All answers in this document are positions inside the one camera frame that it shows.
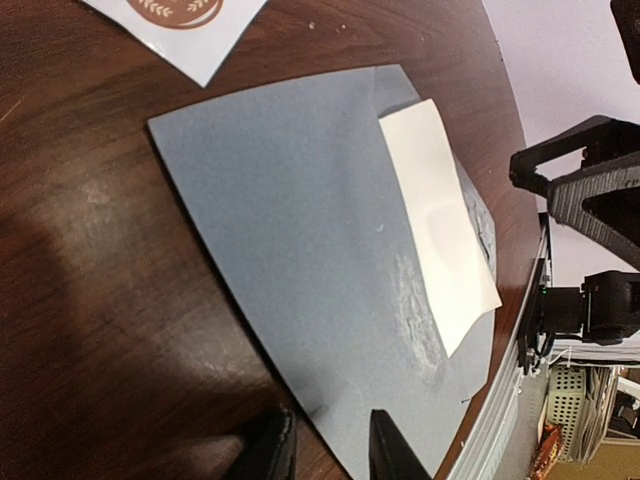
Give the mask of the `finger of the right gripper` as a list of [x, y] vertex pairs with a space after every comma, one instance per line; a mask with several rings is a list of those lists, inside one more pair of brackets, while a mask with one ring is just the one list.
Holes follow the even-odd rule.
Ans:
[[550, 215], [639, 268], [639, 161], [613, 159], [550, 182]]
[[514, 187], [548, 197], [549, 179], [539, 165], [581, 151], [581, 169], [604, 164], [639, 150], [639, 125], [595, 115], [569, 130], [511, 156], [509, 178]]

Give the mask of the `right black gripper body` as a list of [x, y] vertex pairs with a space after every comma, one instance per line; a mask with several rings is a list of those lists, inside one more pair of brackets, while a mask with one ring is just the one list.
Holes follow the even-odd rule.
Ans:
[[612, 0], [610, 8], [629, 62], [632, 76], [640, 83], [640, 2]]

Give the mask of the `beige letter paper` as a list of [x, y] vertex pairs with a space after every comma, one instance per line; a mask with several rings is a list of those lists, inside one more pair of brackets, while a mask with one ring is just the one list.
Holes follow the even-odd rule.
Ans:
[[427, 299], [447, 355], [502, 305], [464, 201], [435, 102], [379, 120], [402, 193]]

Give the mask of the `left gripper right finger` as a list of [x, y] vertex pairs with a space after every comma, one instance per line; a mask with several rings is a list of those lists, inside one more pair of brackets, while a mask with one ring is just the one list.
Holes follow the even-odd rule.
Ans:
[[369, 433], [370, 478], [431, 480], [386, 410], [372, 410]]

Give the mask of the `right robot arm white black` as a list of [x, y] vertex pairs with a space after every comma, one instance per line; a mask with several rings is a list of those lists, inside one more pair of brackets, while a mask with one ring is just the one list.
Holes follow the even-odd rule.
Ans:
[[[515, 153], [512, 184], [542, 196], [548, 215], [639, 266], [639, 126], [595, 115]], [[639, 273], [609, 270], [537, 297], [534, 324], [551, 341], [616, 345], [639, 330]]]

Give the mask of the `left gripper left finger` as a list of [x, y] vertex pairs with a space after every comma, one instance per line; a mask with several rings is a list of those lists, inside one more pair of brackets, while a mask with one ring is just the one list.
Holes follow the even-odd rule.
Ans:
[[235, 479], [294, 479], [297, 422], [289, 409], [271, 410], [244, 428], [244, 449], [234, 462]]

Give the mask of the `grey envelope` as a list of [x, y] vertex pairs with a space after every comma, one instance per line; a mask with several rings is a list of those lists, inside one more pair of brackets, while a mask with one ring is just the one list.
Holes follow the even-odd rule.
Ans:
[[[149, 130], [265, 351], [349, 475], [386, 410], [435, 473], [485, 384], [494, 312], [447, 355], [379, 120], [424, 101], [383, 65], [241, 91]], [[495, 280], [493, 219], [454, 157]]]

